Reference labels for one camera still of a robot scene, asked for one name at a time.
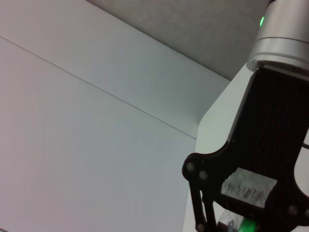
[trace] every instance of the ceiling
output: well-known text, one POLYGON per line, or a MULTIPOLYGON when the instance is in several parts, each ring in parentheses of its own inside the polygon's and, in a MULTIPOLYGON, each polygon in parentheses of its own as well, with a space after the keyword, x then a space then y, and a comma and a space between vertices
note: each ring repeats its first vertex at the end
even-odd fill
POLYGON ((246 62, 269 0, 89 0, 232 80, 246 62))

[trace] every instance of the green object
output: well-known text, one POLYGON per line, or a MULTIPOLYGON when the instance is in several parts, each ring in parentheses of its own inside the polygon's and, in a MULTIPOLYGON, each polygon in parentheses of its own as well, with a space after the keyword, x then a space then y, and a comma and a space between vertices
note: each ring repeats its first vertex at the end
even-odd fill
POLYGON ((264 18, 265 18, 265 17, 263 17, 263 18, 261 19, 261 22, 260 22, 260 27, 263 25, 264 18))
POLYGON ((254 232, 256 227, 256 222, 250 219, 244 218, 242 221, 238 232, 254 232))

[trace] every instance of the screw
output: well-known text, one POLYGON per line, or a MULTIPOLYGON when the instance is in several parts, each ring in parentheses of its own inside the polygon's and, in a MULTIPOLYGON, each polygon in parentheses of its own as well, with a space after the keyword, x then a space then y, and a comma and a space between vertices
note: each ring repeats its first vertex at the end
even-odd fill
POLYGON ((201 178, 201 180, 207 180, 207 178, 208 178, 208 174, 207 174, 206 171, 200 171, 198 176, 199 176, 199 178, 201 178))
POLYGON ((195 169, 195 166, 194 166, 193 163, 188 163, 188 164, 187 164, 187 170, 188 170, 189 172, 194 171, 194 169, 195 169))
POLYGON ((291 216, 297 216, 297 215, 298 215, 298 208, 297 208, 296 205, 291 205, 291 206, 289 207, 289 214, 290 214, 291 216))
POLYGON ((198 224, 197 225, 197 231, 198 232, 204 232, 205 231, 205 226, 203 224, 198 224))

